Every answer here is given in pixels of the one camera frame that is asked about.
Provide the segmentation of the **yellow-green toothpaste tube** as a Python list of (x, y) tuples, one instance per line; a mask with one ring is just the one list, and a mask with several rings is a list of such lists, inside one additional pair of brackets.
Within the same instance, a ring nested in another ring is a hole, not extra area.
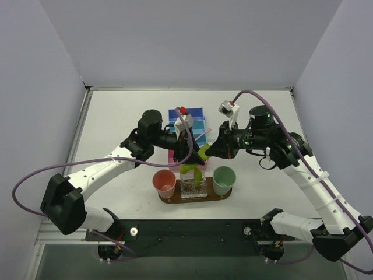
[(199, 170), (206, 170), (207, 161), (210, 156), (206, 154), (206, 151), (210, 148), (210, 144), (204, 144), (199, 150), (192, 154), (186, 164), (182, 164), (179, 171), (181, 174), (185, 174), (194, 168)]
[(195, 188), (201, 188), (201, 184), (203, 181), (203, 173), (202, 171), (196, 166), (193, 170), (194, 175), (193, 175), (193, 180), (194, 180), (194, 186)]

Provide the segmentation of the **pink toothbrush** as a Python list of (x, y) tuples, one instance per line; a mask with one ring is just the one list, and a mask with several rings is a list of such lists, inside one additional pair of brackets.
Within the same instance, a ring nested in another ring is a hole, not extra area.
[(198, 135), (195, 140), (199, 140), (200, 138), (202, 138), (203, 136), (205, 136), (206, 134), (208, 134), (209, 132), (211, 131), (210, 128), (206, 129), (203, 133), (201, 133), (200, 135)]

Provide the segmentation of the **green plastic cup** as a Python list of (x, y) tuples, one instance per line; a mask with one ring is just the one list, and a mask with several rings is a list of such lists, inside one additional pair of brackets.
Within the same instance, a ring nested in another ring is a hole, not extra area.
[(236, 181), (236, 174), (233, 169), (227, 166), (220, 166), (213, 172), (213, 191), (216, 195), (226, 195)]

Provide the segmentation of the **clear textured plastic box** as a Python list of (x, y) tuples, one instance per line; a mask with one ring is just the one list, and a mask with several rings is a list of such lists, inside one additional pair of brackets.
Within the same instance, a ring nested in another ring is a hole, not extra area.
[(193, 170), (185, 173), (180, 174), (180, 189), (181, 189), (181, 198), (187, 199), (187, 198), (198, 198), (198, 197), (206, 197), (207, 196), (207, 181), (205, 173), (203, 173), (203, 181), (201, 184), (201, 188), (195, 188), (194, 186), (194, 180)]

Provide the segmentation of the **pink plastic cup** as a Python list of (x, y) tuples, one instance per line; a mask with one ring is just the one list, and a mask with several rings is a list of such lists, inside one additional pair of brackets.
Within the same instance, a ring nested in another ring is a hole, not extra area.
[(176, 176), (170, 170), (160, 170), (154, 174), (152, 183), (161, 198), (169, 199), (174, 195)]

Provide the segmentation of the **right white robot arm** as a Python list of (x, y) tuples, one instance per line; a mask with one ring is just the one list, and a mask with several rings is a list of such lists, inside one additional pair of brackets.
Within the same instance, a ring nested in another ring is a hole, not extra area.
[(208, 156), (233, 159), (239, 150), (263, 152), (263, 159), (287, 174), (305, 194), (319, 214), (318, 219), (302, 218), (273, 209), (261, 219), (267, 238), (288, 236), (311, 243), (329, 261), (340, 260), (372, 231), (372, 217), (363, 216), (343, 198), (319, 166), (305, 140), (296, 133), (285, 133), (272, 112), (264, 105), (249, 111), (244, 129), (237, 124), (239, 106), (229, 101), (219, 107), (228, 119), (206, 151)]

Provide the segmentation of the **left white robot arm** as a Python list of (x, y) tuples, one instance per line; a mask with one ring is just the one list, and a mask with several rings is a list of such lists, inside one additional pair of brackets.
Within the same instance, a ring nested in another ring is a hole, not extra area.
[(181, 107), (176, 109), (178, 120), (174, 131), (162, 127), (159, 111), (151, 109), (143, 113), (138, 126), (106, 157), (81, 171), (63, 176), (54, 175), (48, 182), (41, 211), (63, 235), (79, 228), (98, 230), (105, 239), (119, 235), (117, 217), (108, 209), (94, 209), (85, 202), (99, 188), (122, 173), (148, 161), (156, 147), (174, 152), (175, 165), (203, 165), (198, 154), (200, 148), (193, 136), (192, 115)]

